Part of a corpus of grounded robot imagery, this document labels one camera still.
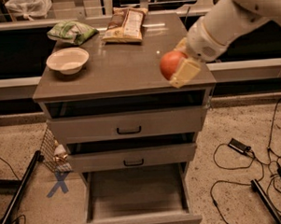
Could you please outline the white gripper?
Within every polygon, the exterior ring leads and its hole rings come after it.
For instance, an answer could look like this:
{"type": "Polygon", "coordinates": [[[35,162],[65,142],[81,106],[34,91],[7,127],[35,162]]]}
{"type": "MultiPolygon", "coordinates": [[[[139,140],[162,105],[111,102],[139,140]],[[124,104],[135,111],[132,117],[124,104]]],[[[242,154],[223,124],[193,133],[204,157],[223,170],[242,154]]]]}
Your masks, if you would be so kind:
{"type": "Polygon", "coordinates": [[[190,27],[186,38],[183,37],[176,43],[175,50],[188,54],[192,58],[182,58],[169,80],[169,84],[173,87],[180,88],[201,72],[200,64],[193,57],[201,62],[210,63],[224,53],[227,47],[210,36],[204,25],[204,17],[200,17],[190,27]]]}

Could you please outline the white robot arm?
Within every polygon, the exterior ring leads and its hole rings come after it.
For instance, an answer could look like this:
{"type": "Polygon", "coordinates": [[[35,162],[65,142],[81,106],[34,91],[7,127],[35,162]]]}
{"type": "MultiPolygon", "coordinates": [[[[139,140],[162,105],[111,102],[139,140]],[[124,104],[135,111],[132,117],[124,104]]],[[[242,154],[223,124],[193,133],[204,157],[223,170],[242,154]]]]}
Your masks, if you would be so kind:
{"type": "Polygon", "coordinates": [[[273,21],[281,27],[281,0],[219,0],[190,27],[176,45],[183,54],[172,63],[169,84],[182,87],[202,70],[202,63],[213,62],[229,45],[273,21]]]}

